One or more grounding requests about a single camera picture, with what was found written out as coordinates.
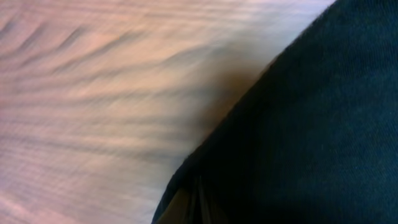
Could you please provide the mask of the black t-shirt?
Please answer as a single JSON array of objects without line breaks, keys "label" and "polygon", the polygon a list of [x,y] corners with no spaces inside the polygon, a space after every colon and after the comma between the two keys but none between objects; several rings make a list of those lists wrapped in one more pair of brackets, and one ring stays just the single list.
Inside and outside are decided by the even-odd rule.
[{"label": "black t-shirt", "polygon": [[172,176],[154,223],[396,223],[397,1],[334,2]]}]

